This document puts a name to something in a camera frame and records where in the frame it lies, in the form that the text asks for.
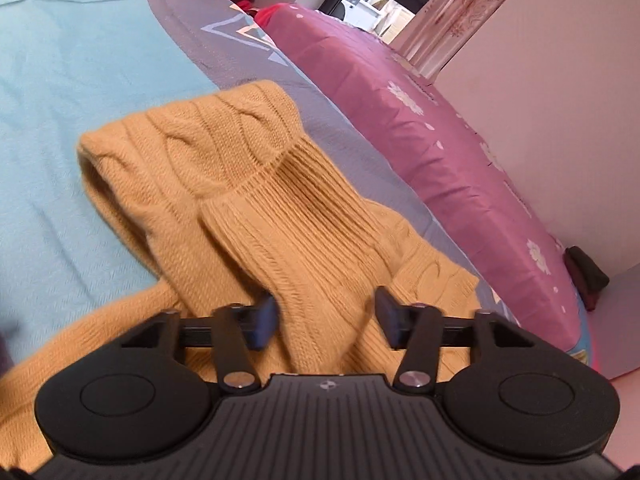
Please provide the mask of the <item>tan cable-knit sweater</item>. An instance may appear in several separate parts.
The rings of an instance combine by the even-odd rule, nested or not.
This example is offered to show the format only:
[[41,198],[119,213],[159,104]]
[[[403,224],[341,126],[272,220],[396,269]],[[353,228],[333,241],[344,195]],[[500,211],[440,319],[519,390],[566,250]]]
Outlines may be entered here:
[[271,81],[172,102],[84,133],[82,184],[156,277],[62,330],[1,382],[1,461],[51,455],[34,402],[55,373],[152,315],[206,315],[270,292],[282,322],[258,374],[392,374],[373,295],[468,318],[477,278],[396,211],[360,196]]

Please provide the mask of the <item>colourful cartoon pillow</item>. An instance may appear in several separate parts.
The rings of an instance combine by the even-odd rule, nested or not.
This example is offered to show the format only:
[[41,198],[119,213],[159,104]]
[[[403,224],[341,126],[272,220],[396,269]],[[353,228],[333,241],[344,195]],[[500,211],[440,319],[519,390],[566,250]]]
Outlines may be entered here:
[[575,290],[575,296],[579,320],[579,337],[574,347],[571,348],[568,353],[574,359],[583,362],[594,370],[599,370],[596,347],[594,346],[589,326],[588,312],[578,290]]

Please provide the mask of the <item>black object behind pillow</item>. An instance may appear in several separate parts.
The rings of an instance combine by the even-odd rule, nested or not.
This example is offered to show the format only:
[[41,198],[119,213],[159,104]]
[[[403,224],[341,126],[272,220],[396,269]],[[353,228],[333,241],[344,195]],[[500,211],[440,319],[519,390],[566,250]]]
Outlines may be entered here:
[[577,246],[565,249],[563,261],[586,310],[596,310],[602,292],[611,283],[610,278]]

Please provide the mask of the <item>purple floral quilt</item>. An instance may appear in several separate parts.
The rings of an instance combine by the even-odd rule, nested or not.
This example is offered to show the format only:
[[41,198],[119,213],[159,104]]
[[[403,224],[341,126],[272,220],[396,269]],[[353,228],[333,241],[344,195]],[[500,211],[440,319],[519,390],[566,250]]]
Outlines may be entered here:
[[579,320],[562,246],[434,84],[378,37],[318,11],[279,3],[256,22],[416,192],[518,322],[569,352]]

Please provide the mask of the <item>pink patterned curtain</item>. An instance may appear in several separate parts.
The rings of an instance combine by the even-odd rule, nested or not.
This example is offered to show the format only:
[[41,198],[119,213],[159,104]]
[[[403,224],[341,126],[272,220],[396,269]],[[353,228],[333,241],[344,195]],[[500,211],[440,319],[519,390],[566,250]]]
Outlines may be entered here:
[[390,47],[433,81],[506,0],[428,0]]

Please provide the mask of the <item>blue grey striped bedsheet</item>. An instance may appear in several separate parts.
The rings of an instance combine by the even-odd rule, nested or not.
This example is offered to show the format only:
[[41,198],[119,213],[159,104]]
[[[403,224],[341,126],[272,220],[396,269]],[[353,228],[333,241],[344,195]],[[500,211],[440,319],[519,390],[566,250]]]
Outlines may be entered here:
[[1,0],[1,366],[155,284],[90,203],[79,137],[253,80],[295,101],[306,133],[364,197],[460,266],[469,258],[386,159],[229,0]]

